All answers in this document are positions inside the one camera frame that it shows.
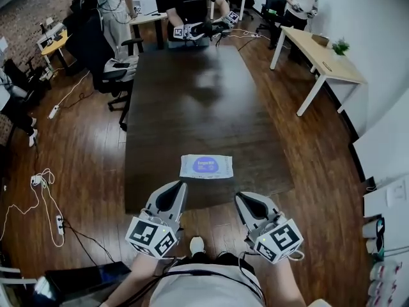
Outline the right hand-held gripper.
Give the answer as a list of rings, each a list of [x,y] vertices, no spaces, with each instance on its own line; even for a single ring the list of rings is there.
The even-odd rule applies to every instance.
[[[271,198],[238,192],[235,205],[242,224],[248,229],[245,242],[253,252],[276,264],[298,251],[304,240],[300,231]]]

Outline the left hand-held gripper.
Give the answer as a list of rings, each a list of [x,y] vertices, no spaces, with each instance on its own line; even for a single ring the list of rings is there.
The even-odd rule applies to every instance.
[[[163,259],[180,241],[180,217],[188,186],[177,180],[154,191],[138,216],[131,220],[125,240],[139,253]]]

